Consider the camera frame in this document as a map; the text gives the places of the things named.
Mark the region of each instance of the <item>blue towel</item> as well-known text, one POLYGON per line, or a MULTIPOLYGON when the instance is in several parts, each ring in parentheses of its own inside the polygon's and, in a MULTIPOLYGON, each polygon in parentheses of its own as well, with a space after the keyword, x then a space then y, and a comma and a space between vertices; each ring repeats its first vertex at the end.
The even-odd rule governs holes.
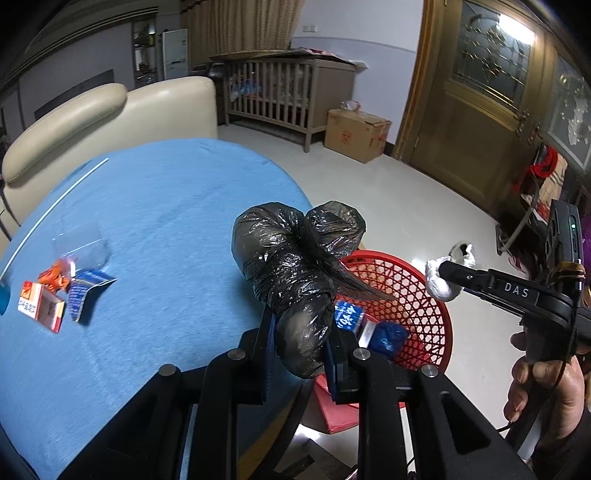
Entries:
MULTIPOLYGON (((258 326, 262 304, 230 251, 234 219, 265 202, 310 208, 273 162, 218 140, 157 142, 105 157, 34 231, 5 277, 11 299, 0 317, 0 424, 41 480, 57 478, 160 365, 201 367, 258 326), (117 281, 88 325, 73 323, 66 309, 55 335, 17 312, 20 288, 55 260, 52 238, 86 222, 107 240, 104 270, 117 281)), ((103 158, 47 196, 1 268, 48 207, 103 158)), ((239 412, 239 453, 300 384, 275 358, 268 402, 239 412)))

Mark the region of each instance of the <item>orange wrapper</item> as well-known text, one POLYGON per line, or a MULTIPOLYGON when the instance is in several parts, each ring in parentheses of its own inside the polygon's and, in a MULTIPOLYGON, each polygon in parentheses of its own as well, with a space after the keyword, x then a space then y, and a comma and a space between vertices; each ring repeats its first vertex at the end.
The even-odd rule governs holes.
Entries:
POLYGON ((56 261, 51 268, 41 272, 37 280, 53 294, 57 293, 59 290, 67 291, 70 286, 70 279, 61 273, 59 261, 56 261))

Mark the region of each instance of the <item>cream leather sofa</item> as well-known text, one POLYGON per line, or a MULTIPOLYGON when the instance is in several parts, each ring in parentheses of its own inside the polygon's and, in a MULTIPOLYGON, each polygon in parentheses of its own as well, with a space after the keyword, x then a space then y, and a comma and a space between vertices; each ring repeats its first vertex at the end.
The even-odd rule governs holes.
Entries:
MULTIPOLYGON (((217 138, 215 88, 205 77, 167 80, 132 92, 110 83, 82 93, 32 124, 8 149, 0 221, 13 236, 45 196, 91 158, 193 137, 217 138)), ((0 255, 8 242, 0 232, 0 255)))

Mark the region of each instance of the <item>black plastic bag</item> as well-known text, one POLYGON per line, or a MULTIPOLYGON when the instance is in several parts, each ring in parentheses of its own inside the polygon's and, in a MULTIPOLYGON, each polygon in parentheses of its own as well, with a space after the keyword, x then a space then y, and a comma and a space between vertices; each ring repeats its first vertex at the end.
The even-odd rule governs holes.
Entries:
POLYGON ((359 300, 393 300, 340 262, 357 249, 364 233, 359 212, 334 201, 305 216, 282 203, 266 203, 234 223, 234 260, 257 299, 273 309, 277 354, 298 377, 322 372, 322 346, 338 292, 359 300))

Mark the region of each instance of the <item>curtain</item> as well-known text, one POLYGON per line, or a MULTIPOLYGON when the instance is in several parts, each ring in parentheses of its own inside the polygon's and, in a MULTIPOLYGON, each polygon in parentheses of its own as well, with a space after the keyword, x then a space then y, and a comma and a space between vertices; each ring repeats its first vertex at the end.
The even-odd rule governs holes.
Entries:
POLYGON ((285 50, 304 0, 181 0, 189 31, 189 62, 239 51, 285 50))

